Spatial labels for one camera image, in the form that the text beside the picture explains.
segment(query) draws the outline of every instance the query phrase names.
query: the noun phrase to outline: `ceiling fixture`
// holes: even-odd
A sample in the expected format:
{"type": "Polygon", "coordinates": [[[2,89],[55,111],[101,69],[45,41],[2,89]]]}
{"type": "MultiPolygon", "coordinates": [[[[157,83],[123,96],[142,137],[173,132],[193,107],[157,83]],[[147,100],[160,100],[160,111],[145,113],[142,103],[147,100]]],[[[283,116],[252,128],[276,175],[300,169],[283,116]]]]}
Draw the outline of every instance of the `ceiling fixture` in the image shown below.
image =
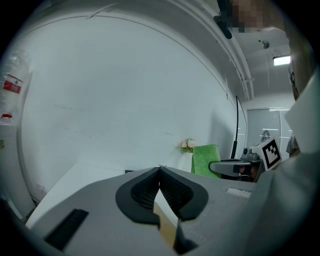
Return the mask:
{"type": "Polygon", "coordinates": [[[291,61],[291,56],[290,55],[273,57],[273,64],[275,66],[289,64],[290,61],[291,61]]]}

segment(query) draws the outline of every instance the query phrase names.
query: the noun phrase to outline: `green towel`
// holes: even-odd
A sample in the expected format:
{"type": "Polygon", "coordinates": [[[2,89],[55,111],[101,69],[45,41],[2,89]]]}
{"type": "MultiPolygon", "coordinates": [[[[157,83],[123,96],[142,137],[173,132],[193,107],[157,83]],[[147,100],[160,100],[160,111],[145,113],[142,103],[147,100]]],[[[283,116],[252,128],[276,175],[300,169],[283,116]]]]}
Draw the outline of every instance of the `green towel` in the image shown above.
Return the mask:
{"type": "Polygon", "coordinates": [[[191,172],[202,176],[221,178],[220,173],[209,169],[210,162],[220,162],[219,151],[216,144],[195,146],[191,163],[191,172]]]}

